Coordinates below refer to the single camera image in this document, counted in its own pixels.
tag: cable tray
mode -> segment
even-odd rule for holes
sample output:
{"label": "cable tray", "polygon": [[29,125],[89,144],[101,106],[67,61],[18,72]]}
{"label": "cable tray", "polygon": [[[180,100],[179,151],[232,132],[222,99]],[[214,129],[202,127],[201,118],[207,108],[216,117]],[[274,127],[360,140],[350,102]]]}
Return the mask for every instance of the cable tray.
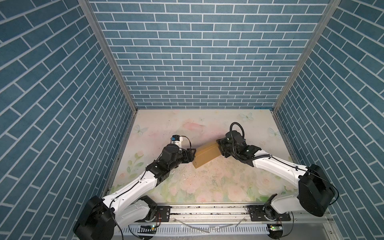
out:
{"label": "cable tray", "polygon": [[[172,226],[165,225],[157,228],[156,234],[152,233],[139,233],[138,232],[148,232],[150,230],[140,228],[140,225],[130,226],[131,231],[140,236],[158,236],[158,237],[169,237],[169,236],[198,236],[198,235],[228,235],[228,234],[237,234],[237,235],[247,235],[247,234],[269,234],[267,229],[267,224],[247,224],[246,226],[228,226],[220,228],[220,225],[210,225],[210,224],[190,224],[193,227],[204,229],[208,232],[203,232],[195,228],[190,228],[183,224],[172,224]],[[122,229],[124,235],[132,235],[129,232],[129,229]],[[120,235],[120,231],[114,233],[115,235]]]}

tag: brown box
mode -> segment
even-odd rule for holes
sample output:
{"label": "brown box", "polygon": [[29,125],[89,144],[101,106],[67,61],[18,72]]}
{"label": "brown box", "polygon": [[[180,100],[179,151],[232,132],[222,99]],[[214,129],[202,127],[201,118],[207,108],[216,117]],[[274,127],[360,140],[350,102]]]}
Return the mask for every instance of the brown box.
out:
{"label": "brown box", "polygon": [[204,144],[196,149],[195,159],[192,162],[193,166],[198,168],[220,155],[221,153],[216,141]]}

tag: black joint motor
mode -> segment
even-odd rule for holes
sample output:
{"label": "black joint motor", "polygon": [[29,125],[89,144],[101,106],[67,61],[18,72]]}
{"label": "black joint motor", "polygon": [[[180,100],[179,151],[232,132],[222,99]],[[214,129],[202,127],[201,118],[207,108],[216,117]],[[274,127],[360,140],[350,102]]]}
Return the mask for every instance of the black joint motor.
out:
{"label": "black joint motor", "polygon": [[321,217],[334,196],[335,191],[321,167],[315,164],[307,167],[307,172],[299,180],[297,198],[301,206],[310,214]]}
{"label": "black joint motor", "polygon": [[103,203],[103,199],[93,196],[85,204],[79,219],[73,227],[73,232],[79,239],[85,240],[105,240],[113,237],[114,227],[116,226],[113,218],[114,209],[109,208]]}
{"label": "black joint motor", "polygon": [[251,159],[255,156],[257,151],[261,150],[261,148],[257,146],[247,145],[244,137],[236,130],[232,130],[232,136],[231,132],[227,132],[224,138],[218,139],[216,142],[224,157],[233,156],[235,159],[239,159],[239,157],[244,160]]}
{"label": "black joint motor", "polygon": [[146,221],[152,220],[155,217],[155,214],[156,214],[157,203],[155,201],[153,201],[148,196],[143,196],[143,197],[141,197],[139,199],[143,200],[144,202],[146,202],[148,204],[148,206],[149,206],[149,212],[148,212],[147,216],[144,219],[142,219],[142,220],[146,220]]}
{"label": "black joint motor", "polygon": [[181,163],[192,162],[195,159],[195,153],[195,148],[182,150],[178,145],[170,143],[163,148],[159,159],[149,164],[146,170],[155,175],[155,178],[157,178],[157,185],[159,185],[159,183],[169,176],[169,172],[172,169],[177,168]]}

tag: floral tabletop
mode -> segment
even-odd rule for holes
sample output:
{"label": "floral tabletop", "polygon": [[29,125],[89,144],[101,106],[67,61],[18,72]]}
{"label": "floral tabletop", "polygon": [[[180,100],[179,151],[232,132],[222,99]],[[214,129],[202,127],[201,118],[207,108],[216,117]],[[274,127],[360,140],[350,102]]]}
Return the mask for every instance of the floral tabletop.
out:
{"label": "floral tabletop", "polygon": [[[290,160],[269,110],[191,109],[139,110],[111,191],[128,184],[161,153],[172,135],[185,135],[197,148],[225,136],[232,122],[240,123],[248,144]],[[183,147],[189,147],[183,141]],[[295,191],[294,186],[262,169],[219,156],[195,169],[181,164],[147,195],[155,202],[254,202]]]}

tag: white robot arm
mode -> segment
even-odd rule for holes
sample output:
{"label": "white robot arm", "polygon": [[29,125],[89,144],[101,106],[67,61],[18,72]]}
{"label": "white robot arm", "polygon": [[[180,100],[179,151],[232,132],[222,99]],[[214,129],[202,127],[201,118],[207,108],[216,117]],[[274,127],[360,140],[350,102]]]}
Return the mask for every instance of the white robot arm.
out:
{"label": "white robot arm", "polygon": [[[242,135],[232,130],[233,125],[241,128]],[[91,198],[73,229],[79,239],[108,240],[112,238],[115,226],[153,220],[157,204],[148,196],[142,196],[164,181],[179,164],[194,159],[196,149],[181,149],[182,137],[172,136],[174,143],[164,147],[158,159],[131,183],[102,199],[97,196]],[[267,170],[299,189],[290,195],[273,194],[268,199],[264,204],[264,213],[269,220],[275,220],[286,212],[304,210],[320,217],[335,195],[333,185],[320,167],[294,164],[274,157],[259,147],[247,145],[244,130],[236,122],[231,124],[230,131],[217,143],[223,156],[233,156],[242,163]]]}

